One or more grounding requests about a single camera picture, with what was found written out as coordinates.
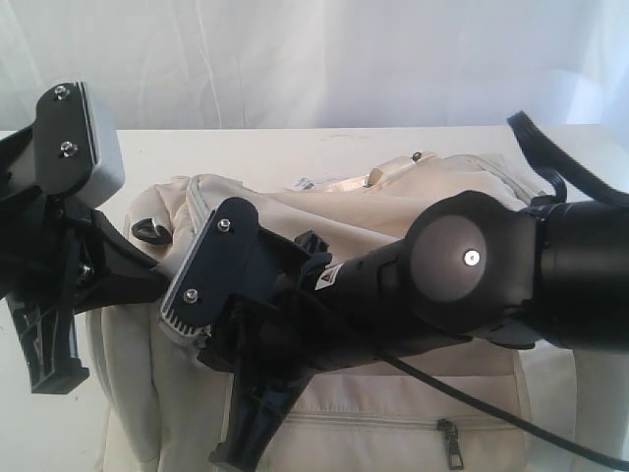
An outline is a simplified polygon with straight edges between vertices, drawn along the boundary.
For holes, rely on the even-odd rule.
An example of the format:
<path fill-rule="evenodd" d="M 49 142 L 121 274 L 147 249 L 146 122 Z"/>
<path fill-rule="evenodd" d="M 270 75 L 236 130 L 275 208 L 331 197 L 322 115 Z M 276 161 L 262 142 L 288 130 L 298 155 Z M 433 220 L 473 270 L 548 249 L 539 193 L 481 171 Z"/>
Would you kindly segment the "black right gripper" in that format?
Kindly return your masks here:
<path fill-rule="evenodd" d="M 212 464 L 259 464 L 314 373 L 344 368 L 330 346 L 340 333 L 305 295 L 331 260 L 312 231 L 290 240 L 259 229 L 243 284 L 205 328 L 198 355 L 233 376 L 227 433 L 209 456 Z"/>

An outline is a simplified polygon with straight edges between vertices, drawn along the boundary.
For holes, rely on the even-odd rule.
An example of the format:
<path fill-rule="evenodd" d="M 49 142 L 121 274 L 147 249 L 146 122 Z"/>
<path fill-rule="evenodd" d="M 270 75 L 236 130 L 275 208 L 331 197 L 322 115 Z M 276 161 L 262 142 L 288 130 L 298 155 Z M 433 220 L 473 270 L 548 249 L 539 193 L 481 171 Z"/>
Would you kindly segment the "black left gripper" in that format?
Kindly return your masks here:
<path fill-rule="evenodd" d="M 89 376 L 74 312 L 152 303 L 168 278 L 100 211 L 35 182 L 32 124 L 1 141 L 1 297 L 34 394 L 68 394 Z"/>

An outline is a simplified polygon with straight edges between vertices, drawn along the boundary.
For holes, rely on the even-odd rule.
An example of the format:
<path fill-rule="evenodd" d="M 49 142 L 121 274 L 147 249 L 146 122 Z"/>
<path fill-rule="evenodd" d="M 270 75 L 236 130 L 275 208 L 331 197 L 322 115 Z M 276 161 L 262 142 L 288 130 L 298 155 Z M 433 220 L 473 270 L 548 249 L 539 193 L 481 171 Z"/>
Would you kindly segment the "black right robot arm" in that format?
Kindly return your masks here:
<path fill-rule="evenodd" d="M 226 200 L 193 274 L 211 330 L 200 360 L 234 375 L 226 439 L 210 455 L 253 471 L 312 377 L 481 338 L 628 348 L 628 212 L 607 202 L 520 211 L 466 192 L 392 244 L 334 265 L 313 233 L 287 240 Z"/>

